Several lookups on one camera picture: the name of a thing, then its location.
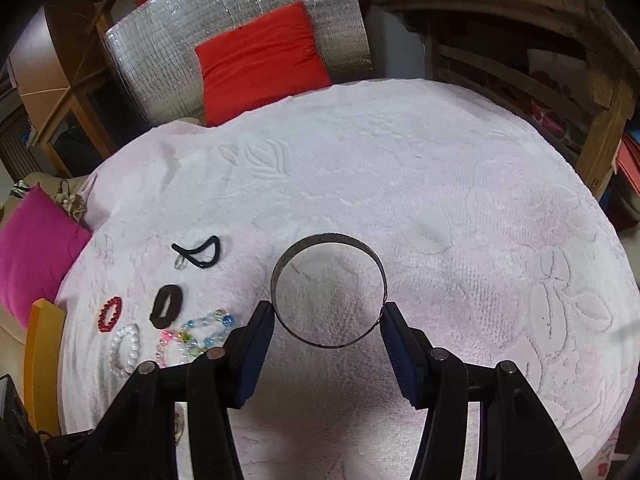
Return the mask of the dark metal bangle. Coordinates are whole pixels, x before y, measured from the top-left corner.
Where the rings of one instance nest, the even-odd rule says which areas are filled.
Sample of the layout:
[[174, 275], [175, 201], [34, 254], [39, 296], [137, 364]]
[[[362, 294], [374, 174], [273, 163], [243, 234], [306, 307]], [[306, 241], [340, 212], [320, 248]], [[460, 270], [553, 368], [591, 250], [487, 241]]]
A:
[[378, 254], [343, 233], [303, 237], [269, 279], [274, 314], [288, 336], [322, 350], [358, 344], [381, 323], [388, 279]]

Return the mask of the thick black hair scrunchie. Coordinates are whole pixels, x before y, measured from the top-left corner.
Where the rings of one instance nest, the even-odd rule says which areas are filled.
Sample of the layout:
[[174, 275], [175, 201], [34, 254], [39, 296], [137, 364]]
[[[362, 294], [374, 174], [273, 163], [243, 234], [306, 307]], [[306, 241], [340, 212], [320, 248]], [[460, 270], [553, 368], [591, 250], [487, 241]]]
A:
[[182, 288], [175, 284], [162, 286], [154, 299], [150, 322], [157, 330], [166, 330], [178, 318], [183, 304]]

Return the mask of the orange box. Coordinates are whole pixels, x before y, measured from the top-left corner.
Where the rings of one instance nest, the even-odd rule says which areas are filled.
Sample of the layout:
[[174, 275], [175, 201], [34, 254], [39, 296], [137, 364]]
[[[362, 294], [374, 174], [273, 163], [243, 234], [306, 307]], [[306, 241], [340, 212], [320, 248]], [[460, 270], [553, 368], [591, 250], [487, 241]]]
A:
[[30, 311], [24, 354], [24, 404], [36, 431], [61, 433], [58, 420], [58, 359], [65, 312], [39, 299]]

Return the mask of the pale pink embossed bedspread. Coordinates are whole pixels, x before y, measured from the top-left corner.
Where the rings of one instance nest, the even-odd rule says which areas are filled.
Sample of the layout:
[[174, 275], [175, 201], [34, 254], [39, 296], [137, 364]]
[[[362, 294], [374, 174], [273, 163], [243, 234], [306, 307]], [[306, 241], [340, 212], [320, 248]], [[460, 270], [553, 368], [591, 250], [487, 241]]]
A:
[[[56, 301], [67, 312], [60, 417], [96, 426], [124, 382], [106, 300], [140, 356], [166, 284], [181, 321], [245, 323], [286, 248], [318, 233], [381, 258], [388, 300], [462, 361], [513, 361], [579, 467], [623, 416], [639, 363], [639, 291], [612, 224], [527, 122], [425, 80], [363, 81], [220, 127], [171, 122], [107, 159], [82, 190], [91, 242]], [[230, 415], [250, 479], [405, 479], [424, 416], [401, 395], [377, 330], [322, 350], [274, 331], [257, 389]]]

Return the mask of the magenta pink cushion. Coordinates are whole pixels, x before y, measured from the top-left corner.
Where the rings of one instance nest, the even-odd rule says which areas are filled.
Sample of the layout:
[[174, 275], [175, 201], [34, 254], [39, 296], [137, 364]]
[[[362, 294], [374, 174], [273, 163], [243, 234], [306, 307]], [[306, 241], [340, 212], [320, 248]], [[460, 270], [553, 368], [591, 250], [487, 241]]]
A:
[[67, 272], [91, 240], [40, 186], [21, 200], [1, 229], [1, 304], [22, 327], [32, 304], [55, 300]]

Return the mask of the beige crumpled fabric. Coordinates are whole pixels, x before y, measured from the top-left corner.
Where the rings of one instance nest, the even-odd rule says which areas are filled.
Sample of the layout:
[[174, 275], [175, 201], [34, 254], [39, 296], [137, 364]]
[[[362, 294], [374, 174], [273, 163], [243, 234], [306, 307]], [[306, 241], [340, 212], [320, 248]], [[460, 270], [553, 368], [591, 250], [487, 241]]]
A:
[[80, 223], [85, 217], [86, 202], [78, 193], [70, 192], [70, 184], [66, 179], [63, 179], [58, 185], [53, 201], [77, 223]]

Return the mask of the red cushion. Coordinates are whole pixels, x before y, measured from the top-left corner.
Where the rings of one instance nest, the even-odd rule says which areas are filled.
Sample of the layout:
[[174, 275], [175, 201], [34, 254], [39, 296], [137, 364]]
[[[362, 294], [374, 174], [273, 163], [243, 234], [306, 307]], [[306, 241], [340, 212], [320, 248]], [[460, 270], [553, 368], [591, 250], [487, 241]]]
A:
[[195, 54], [209, 127], [331, 84], [310, 17], [300, 1], [199, 44]]

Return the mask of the silver foil insulation mat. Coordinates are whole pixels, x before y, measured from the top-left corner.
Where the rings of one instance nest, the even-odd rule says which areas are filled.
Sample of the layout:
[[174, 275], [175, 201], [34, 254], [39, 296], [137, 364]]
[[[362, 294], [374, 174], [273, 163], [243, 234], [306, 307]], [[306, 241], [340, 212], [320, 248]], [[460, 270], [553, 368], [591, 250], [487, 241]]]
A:
[[300, 1], [332, 81], [372, 75], [358, 0], [148, 0], [104, 32], [120, 80], [152, 126], [204, 115], [195, 48], [262, 14]]

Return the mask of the wooden chair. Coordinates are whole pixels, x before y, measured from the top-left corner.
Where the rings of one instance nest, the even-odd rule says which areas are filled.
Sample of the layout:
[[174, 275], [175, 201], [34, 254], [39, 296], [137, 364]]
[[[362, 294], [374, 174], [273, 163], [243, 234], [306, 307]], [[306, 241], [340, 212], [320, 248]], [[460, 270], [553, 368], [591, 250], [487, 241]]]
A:
[[423, 37], [427, 78], [527, 120], [596, 197], [639, 99], [639, 49], [603, 0], [373, 0]]

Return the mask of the wooden shelf unit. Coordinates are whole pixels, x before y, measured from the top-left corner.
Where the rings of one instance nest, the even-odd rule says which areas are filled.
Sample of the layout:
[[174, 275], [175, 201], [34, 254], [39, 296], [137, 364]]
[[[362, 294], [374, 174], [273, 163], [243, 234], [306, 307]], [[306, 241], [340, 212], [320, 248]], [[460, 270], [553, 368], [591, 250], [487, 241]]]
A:
[[60, 177], [90, 174], [143, 132], [102, 34], [111, 14], [98, 0], [43, 0], [9, 53], [34, 132], [26, 145]]

